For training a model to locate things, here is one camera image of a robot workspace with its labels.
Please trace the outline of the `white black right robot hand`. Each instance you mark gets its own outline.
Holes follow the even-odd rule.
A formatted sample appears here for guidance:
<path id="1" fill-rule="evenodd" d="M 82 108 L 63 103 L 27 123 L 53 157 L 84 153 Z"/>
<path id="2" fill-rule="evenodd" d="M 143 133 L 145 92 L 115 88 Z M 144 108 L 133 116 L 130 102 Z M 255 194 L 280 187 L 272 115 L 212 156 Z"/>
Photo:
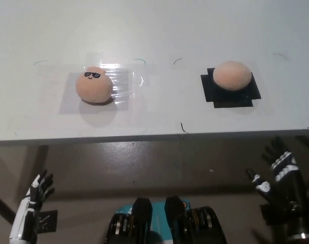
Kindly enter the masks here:
<path id="1" fill-rule="evenodd" d="M 309 238 L 309 203 L 306 185 L 293 153 L 281 138 L 272 139 L 262 158 L 268 163 L 274 182 L 264 180 L 252 169 L 246 174 L 267 201 L 261 212 L 267 225 L 286 225 L 287 236 Z"/>

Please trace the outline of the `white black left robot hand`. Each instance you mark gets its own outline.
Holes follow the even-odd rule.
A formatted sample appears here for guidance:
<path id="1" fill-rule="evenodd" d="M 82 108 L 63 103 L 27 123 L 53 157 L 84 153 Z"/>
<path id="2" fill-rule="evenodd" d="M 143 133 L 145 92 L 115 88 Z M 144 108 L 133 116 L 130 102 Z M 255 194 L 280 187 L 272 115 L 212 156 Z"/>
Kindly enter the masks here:
<path id="1" fill-rule="evenodd" d="M 46 199 L 54 192 L 53 174 L 46 170 L 32 181 L 27 193 L 20 202 L 11 228 L 9 243 L 36 243 L 39 215 Z"/>

